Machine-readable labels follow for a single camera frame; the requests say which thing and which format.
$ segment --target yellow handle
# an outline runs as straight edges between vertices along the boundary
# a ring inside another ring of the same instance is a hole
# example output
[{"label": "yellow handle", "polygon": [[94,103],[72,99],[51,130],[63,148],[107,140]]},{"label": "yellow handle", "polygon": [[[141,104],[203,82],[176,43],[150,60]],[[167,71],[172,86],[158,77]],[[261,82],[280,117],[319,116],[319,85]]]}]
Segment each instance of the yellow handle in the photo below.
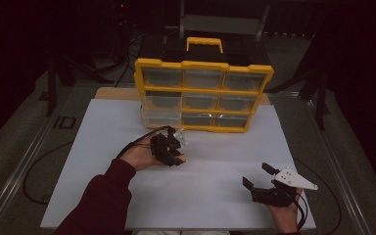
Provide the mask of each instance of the yellow handle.
[{"label": "yellow handle", "polygon": [[190,44],[216,45],[219,47],[219,53],[222,53],[221,40],[218,38],[188,37],[187,38],[187,51],[189,51]]}]

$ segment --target white table surface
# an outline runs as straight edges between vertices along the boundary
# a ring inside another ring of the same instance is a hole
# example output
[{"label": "white table surface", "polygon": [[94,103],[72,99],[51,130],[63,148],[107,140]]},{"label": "white table surface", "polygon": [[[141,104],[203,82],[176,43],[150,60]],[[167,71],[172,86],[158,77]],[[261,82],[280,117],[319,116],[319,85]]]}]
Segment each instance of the white table surface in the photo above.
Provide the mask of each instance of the white table surface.
[{"label": "white table surface", "polygon": [[[139,108],[140,101],[90,102],[41,227],[59,226],[90,179],[103,174],[126,144],[149,132]],[[268,189],[273,176],[261,169],[262,163],[296,170],[274,107],[260,105],[246,133],[187,130],[184,136],[188,146],[180,152],[187,163],[153,166],[131,180],[126,229],[273,228],[268,210],[252,202],[242,177]],[[309,210],[304,228],[314,227]]]}]

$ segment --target maroon sleeve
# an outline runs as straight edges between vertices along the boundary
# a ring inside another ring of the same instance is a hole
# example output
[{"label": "maroon sleeve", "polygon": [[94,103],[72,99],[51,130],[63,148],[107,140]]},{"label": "maroon sleeve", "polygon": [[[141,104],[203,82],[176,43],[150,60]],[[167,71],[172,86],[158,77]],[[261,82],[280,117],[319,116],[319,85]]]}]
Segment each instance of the maroon sleeve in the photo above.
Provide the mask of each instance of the maroon sleeve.
[{"label": "maroon sleeve", "polygon": [[114,159],[104,175],[90,180],[78,206],[54,234],[121,234],[131,199],[128,185],[135,174],[133,166]]}]

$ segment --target transparent drawer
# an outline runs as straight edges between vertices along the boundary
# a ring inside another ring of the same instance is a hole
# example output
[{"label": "transparent drawer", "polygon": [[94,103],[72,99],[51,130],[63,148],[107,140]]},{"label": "transparent drawer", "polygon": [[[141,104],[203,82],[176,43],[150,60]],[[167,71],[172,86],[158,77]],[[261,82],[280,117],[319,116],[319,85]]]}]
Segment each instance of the transparent drawer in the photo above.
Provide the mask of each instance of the transparent drawer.
[{"label": "transparent drawer", "polygon": [[244,127],[248,118],[248,116],[239,115],[217,115],[215,117],[215,125],[224,127]]},{"label": "transparent drawer", "polygon": [[182,70],[142,68],[142,72],[145,85],[166,87],[181,86]]},{"label": "transparent drawer", "polygon": [[222,80],[220,70],[186,70],[185,86],[193,88],[219,89]]},{"label": "transparent drawer", "polygon": [[188,109],[214,110],[218,95],[203,93],[184,93],[183,107]]},{"label": "transparent drawer", "polygon": [[181,113],[166,112],[141,112],[143,122],[148,128],[158,128],[164,125],[170,125],[174,128],[181,125]]},{"label": "transparent drawer", "polygon": [[218,108],[227,111],[248,112],[252,109],[255,101],[255,96],[221,95]]},{"label": "transparent drawer", "polygon": [[181,93],[165,91],[146,91],[143,106],[152,112],[180,112]]},{"label": "transparent drawer", "polygon": [[228,72],[225,75],[223,89],[258,91],[265,76],[265,73]]},{"label": "transparent drawer", "polygon": [[206,125],[211,126],[214,115],[212,114],[194,114],[183,113],[182,123],[185,125]]}]

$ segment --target hand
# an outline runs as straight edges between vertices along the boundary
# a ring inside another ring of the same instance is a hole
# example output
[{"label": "hand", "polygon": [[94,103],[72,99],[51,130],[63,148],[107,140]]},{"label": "hand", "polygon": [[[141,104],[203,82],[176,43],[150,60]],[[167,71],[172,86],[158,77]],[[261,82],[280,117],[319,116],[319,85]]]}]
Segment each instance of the hand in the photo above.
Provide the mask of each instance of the hand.
[{"label": "hand", "polygon": [[[299,201],[299,198],[302,194],[303,189],[298,188],[296,192],[298,195],[296,196],[296,201]],[[271,217],[273,218],[274,223],[276,224],[277,229],[281,233],[292,233],[298,232],[298,207],[292,203],[287,208],[277,208],[274,206],[266,205],[268,210],[271,213]]]},{"label": "hand", "polygon": [[[136,143],[128,149],[120,158],[132,165],[136,171],[145,169],[152,165],[164,165],[151,152],[151,139],[157,134],[150,135]],[[180,160],[185,162],[185,156],[178,156]]]}]

